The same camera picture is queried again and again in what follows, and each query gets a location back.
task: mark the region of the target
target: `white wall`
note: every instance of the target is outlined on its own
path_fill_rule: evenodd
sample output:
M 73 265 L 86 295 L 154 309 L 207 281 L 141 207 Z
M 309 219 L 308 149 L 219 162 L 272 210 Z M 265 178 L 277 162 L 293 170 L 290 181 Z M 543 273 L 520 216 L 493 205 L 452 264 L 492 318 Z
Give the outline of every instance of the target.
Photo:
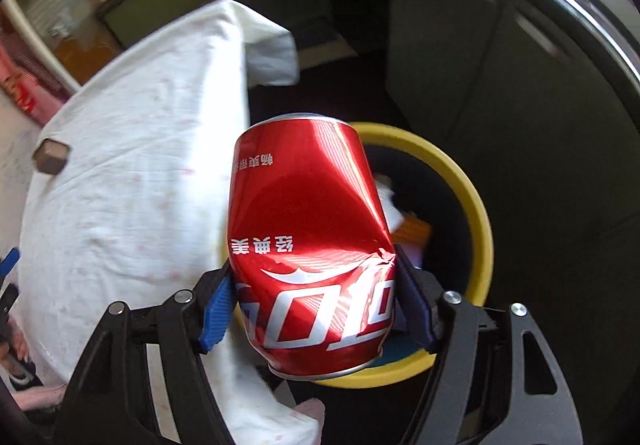
M 0 90 L 0 259 L 17 247 L 40 128 Z

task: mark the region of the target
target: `metal screw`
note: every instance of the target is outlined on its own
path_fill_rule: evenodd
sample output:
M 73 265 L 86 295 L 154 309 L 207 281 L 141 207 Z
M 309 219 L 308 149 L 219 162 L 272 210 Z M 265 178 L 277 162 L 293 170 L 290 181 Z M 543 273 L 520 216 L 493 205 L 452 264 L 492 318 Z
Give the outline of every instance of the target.
M 511 305 L 511 313 L 518 317 L 524 317 L 527 314 L 527 307 L 519 302 Z
M 124 311 L 124 303 L 122 302 L 114 302 L 109 306 L 109 313 L 111 315 L 120 315 Z
M 180 290 L 174 295 L 174 300 L 180 304 L 187 304 L 193 299 L 193 292 L 191 290 Z
M 446 291 L 442 296 L 449 304 L 460 304 L 462 302 L 462 295 L 457 291 Z

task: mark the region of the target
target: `brown box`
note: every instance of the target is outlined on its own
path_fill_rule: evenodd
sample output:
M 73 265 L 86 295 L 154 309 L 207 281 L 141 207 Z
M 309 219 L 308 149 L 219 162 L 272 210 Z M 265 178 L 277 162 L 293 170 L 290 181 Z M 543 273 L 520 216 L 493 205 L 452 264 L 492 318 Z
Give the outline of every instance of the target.
M 57 176 L 65 168 L 70 151 L 67 144 L 45 138 L 33 153 L 33 163 L 39 172 Z

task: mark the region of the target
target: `coca-cola can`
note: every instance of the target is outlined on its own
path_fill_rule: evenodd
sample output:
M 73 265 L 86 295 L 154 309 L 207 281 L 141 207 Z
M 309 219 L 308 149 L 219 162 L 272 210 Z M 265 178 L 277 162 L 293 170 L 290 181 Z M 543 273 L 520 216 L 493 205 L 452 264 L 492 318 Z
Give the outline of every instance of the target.
M 335 378 L 380 355 L 396 254 L 353 127 L 288 114 L 248 129 L 227 235 L 247 336 L 276 375 Z

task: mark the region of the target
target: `yellow trash bin rim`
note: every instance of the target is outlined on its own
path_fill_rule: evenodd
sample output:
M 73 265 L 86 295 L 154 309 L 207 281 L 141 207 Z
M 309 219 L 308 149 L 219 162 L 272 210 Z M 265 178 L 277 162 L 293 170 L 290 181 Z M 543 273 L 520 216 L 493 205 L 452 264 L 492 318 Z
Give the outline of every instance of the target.
M 353 127 L 364 145 L 385 146 L 405 152 L 426 163 L 449 185 L 464 210 L 472 239 L 472 269 L 465 298 L 478 306 L 484 304 L 491 284 L 494 243 L 486 210 L 469 178 L 443 151 L 410 132 L 377 123 L 354 123 Z M 414 377 L 430 368 L 434 360 L 435 355 L 421 349 L 396 362 L 317 383 L 346 389 L 380 387 Z

